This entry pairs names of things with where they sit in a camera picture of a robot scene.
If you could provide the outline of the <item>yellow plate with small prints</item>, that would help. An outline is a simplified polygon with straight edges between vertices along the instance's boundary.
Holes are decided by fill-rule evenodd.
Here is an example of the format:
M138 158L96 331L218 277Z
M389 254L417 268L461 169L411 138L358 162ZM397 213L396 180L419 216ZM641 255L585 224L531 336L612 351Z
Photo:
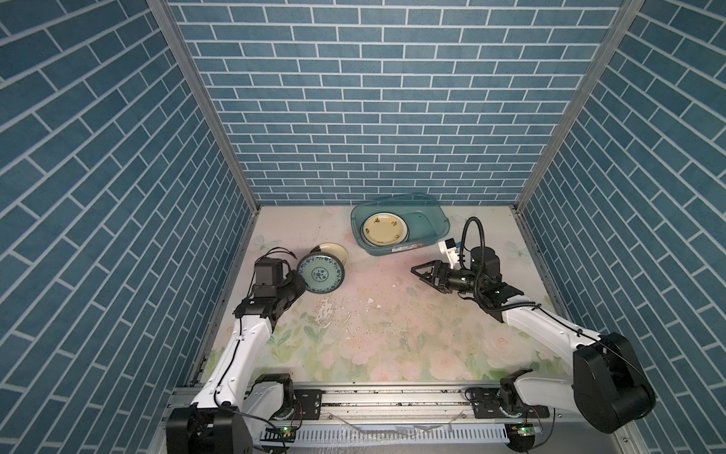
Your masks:
M393 213L377 213L364 221L361 235L374 246L396 245L408 237L408 225Z

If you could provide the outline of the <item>teal translucent plastic bin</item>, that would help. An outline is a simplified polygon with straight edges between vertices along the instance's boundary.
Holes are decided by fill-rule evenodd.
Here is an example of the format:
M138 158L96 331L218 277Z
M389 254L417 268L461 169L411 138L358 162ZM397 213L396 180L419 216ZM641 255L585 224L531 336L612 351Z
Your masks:
M434 245L450 231L439 202L420 193L363 202L352 210L351 225L357 244L373 257Z

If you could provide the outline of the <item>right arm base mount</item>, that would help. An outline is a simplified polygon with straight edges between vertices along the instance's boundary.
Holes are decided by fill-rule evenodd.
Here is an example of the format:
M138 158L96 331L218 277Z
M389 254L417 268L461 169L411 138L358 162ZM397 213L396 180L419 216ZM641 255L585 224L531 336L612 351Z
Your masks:
M550 417L550 409L543 406L529 406L514 391L502 388L470 387L463 397L471 405L476 419L529 419L535 421Z

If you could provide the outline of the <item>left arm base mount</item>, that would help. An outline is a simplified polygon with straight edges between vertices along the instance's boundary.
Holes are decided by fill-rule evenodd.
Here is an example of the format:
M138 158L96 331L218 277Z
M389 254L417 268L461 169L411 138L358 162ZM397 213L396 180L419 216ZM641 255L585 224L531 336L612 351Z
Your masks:
M270 421L317 421L321 417L322 406L322 390L296 390L292 398L285 398L282 408L270 416Z

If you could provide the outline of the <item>cream plate with black patch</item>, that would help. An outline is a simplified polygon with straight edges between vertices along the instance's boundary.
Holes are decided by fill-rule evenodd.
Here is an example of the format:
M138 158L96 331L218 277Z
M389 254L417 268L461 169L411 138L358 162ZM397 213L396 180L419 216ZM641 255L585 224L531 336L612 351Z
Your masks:
M336 259L338 259L344 267L348 264L350 258L347 250L342 245L334 242L322 243L314 247L310 253L325 253L325 255L332 255L332 257L336 257Z

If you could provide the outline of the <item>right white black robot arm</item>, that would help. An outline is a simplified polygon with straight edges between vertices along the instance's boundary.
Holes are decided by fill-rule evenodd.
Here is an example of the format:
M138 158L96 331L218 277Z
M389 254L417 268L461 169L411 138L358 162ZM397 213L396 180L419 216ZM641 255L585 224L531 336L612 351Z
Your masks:
M432 289L474 302L499 323L513 327L563 360L566 378L540 378L531 368L500 380L502 412L518 415L533 407L576 412L592 427L609 434L649 415L656 393L630 341L621 334L600 334L545 309L506 283L499 258L489 247L476 247L470 265L446 260L411 268Z

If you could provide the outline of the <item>blue patterned small plate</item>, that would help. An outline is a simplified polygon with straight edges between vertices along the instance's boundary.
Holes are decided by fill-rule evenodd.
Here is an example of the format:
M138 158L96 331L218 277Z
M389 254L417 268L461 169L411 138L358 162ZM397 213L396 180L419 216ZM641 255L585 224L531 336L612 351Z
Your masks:
M297 272L304 279L306 289L316 294L327 294L340 288L345 278L342 262L329 253L310 253L298 264Z

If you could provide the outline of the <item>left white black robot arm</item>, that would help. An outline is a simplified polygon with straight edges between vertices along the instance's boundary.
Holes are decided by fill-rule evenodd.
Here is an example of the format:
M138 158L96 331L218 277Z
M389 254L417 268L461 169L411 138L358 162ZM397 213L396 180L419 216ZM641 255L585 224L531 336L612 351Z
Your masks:
M281 431L271 418L291 410L288 374L253 379L262 348L282 315L306 292L306 282L285 259L255 261L248 294L234 309L234 330L210 378L191 404L175 408L164 428L168 453L277 453L285 440L264 444Z

